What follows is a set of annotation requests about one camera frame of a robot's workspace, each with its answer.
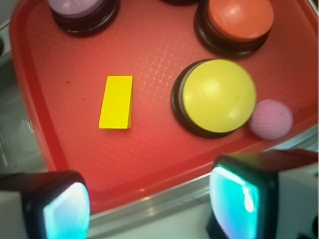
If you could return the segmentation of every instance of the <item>black button base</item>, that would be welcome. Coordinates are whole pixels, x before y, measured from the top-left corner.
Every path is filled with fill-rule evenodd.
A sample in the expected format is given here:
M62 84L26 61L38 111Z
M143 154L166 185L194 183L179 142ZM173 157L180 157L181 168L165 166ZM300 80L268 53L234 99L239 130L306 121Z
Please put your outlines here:
M208 15L208 0L199 2L194 27L197 37L210 51L222 56L246 56L260 48L267 40L268 31L260 38L249 42L236 42L221 35L211 24Z
M162 1L172 5L191 5L191 4L197 3L199 0L162 0Z
M93 13L80 18L66 18L52 11L53 19L64 31L73 35L95 34L115 19L120 8L120 0L104 0Z

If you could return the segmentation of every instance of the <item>yellow button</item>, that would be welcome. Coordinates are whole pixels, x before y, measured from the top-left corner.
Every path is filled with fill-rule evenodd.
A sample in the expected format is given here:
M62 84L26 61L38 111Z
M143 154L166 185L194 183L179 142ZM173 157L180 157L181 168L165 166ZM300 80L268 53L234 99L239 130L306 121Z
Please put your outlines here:
M224 133L242 126L256 103L252 78L238 64L209 60L188 76L182 92L188 117L210 132Z

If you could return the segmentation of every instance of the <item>purple button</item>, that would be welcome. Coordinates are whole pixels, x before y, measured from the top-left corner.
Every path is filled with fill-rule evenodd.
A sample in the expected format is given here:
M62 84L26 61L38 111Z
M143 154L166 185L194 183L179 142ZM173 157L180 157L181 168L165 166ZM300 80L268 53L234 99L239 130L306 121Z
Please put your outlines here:
M104 0L48 0L53 11L66 18L79 18L94 12Z

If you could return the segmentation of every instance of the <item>round button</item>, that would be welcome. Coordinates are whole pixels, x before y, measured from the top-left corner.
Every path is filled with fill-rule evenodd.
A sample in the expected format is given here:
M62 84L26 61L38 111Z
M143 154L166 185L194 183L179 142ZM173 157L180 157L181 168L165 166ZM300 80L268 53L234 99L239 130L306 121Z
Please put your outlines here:
M66 18L80 18L94 12L104 0L48 0L53 11Z
M201 129L214 133L234 131L251 116L256 90L250 75L228 60L209 60L188 75L183 108Z
M269 0L210 0L208 15L219 33L239 42L263 36L274 21Z

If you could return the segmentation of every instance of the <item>tray rim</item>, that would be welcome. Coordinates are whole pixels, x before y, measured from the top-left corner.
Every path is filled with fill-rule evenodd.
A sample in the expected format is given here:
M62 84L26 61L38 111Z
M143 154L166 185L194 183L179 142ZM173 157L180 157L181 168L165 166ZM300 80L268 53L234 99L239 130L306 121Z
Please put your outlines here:
M41 1L43 0L21 0L14 10L9 26L10 40L12 45L12 58L17 73L18 82L22 89L22 95L24 97L26 107L34 127L35 135L48 170L70 170L45 102L45 97L43 95L42 88L37 77L37 72L35 70L35 64L31 57L31 50L29 48L28 42L22 37L26 36L26 28L21 27L21 24L19 25L20 22L23 22L24 26L26 25L26 20L28 19L28 14L30 12L26 11L25 9L33 9ZM318 16L316 12L308 0L296 1L303 9L303 12L306 14L313 30L318 35ZM305 129L308 129L310 126L318 123L318 112L315 114L312 112L305 112L305 114L308 115L308 118L302 120L297 125L294 125L294 128L289 134L289 138L296 136ZM280 140L269 142L252 142L252 144L249 146L241 148L238 151L263 150L287 139L287 137L284 137ZM201 176L207 173L207 169L210 167L210 165L211 162L205 163L203 165L197 166L191 171L183 172L182 174L178 174L170 178L164 178L157 184L148 185L144 192L131 191L114 199L110 199L107 203L107 208L113 208L125 203L129 203L133 200L165 190L172 185L177 185L187 180ZM128 201L126 199L127 197L133 198L133 200ZM106 204L103 202L103 200L95 202L91 201L91 206L93 209L95 209L95 211L104 210L105 205Z

